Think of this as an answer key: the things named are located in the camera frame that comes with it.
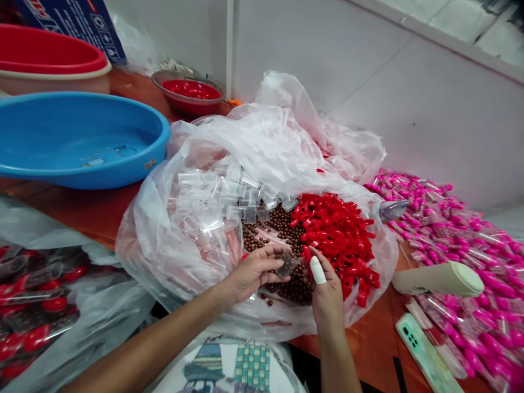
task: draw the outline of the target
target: clothing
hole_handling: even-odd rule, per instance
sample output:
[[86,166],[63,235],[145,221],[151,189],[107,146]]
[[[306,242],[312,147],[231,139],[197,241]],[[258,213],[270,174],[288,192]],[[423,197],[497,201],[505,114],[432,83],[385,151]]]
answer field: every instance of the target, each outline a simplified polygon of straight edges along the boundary
[[193,341],[147,390],[154,393],[305,393],[281,344],[224,335]]

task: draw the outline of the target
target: phone case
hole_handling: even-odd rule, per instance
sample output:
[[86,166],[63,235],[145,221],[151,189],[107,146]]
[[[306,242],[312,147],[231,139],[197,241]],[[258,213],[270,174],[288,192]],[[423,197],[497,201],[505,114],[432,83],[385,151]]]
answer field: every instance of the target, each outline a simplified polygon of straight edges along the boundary
[[434,392],[464,392],[410,313],[404,314],[395,326]]

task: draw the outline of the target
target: hand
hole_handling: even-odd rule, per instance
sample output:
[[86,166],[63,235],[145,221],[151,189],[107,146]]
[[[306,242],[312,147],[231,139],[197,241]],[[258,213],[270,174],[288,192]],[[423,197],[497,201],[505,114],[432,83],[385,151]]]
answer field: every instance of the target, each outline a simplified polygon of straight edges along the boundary
[[326,275],[326,282],[316,285],[313,292],[313,316],[317,323],[318,334],[322,336],[344,332],[344,306],[340,280],[326,257],[311,246],[309,249],[320,261]]
[[284,246],[265,246],[253,251],[222,281],[224,290],[233,297],[233,303],[249,298],[262,285],[273,282],[287,282],[291,277],[280,278],[270,270],[282,267],[279,259],[288,248]]

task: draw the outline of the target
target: finger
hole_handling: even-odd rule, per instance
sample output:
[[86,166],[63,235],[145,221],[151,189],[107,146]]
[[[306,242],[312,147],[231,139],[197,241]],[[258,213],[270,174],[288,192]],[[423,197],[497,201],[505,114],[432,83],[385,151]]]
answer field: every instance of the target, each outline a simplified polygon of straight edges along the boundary
[[278,274],[275,274],[275,273],[268,273],[267,274],[267,283],[287,282],[289,280],[291,280],[291,276],[286,276],[285,278],[282,278]]
[[318,261],[320,262],[320,265],[322,266],[322,269],[324,270],[324,275],[326,276],[327,281],[331,281],[334,279],[338,279],[337,273],[335,273],[335,269],[333,269],[333,266],[329,263],[328,259],[323,256],[320,251],[318,251],[316,248],[313,248],[309,246],[309,249],[311,250],[311,253],[318,258]]
[[281,245],[267,245],[258,248],[251,253],[256,258],[270,258],[272,255],[281,255],[284,251],[290,250],[291,247]]
[[313,273],[313,278],[315,279],[315,284],[322,285],[328,282],[326,280],[324,269],[322,268],[322,265],[320,264],[320,261],[316,255],[311,257],[311,262],[309,265],[311,267],[311,273]]
[[259,273],[279,269],[284,264],[282,259],[254,258],[250,262]]
[[282,254],[273,254],[267,257],[268,259],[282,259]]

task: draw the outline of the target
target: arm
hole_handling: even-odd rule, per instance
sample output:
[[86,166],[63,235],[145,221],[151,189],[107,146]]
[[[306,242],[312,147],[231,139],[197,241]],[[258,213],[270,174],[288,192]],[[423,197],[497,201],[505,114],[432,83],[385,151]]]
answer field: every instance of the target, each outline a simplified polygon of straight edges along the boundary
[[283,247],[266,246],[249,255],[231,274],[89,367],[62,392],[142,392],[204,329],[234,303],[261,285],[282,280],[270,270]]
[[326,276],[326,283],[318,284],[313,293],[313,315],[320,339],[322,392],[362,393],[344,329],[340,280],[329,261],[313,247],[310,249]]

